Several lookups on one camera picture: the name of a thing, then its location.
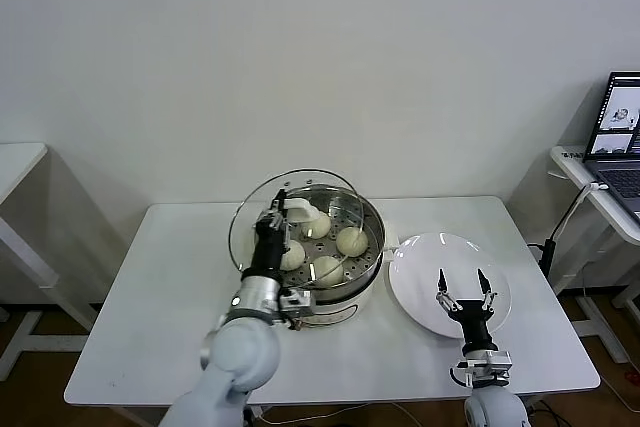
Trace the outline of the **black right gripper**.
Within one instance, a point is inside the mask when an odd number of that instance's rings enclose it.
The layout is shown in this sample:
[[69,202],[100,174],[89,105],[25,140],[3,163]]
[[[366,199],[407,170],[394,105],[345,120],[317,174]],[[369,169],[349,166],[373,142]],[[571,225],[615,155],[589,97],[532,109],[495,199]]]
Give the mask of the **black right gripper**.
[[444,271],[439,270],[436,301],[451,320],[460,324],[464,338],[463,355],[481,350],[498,350],[487,327],[487,322],[494,315],[493,303],[498,293],[493,290],[489,279],[481,269],[477,270],[477,274],[483,301],[459,300],[457,302],[448,292]]

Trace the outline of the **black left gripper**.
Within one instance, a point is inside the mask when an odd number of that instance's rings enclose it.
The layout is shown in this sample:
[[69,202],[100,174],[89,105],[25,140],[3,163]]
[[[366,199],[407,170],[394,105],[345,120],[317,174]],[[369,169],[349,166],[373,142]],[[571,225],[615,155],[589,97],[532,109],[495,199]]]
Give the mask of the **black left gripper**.
[[254,248],[248,276],[261,276],[281,280],[281,260],[290,250],[291,225],[282,223],[286,219],[285,201],[287,192],[280,189],[269,206],[263,210],[255,231],[258,237]]

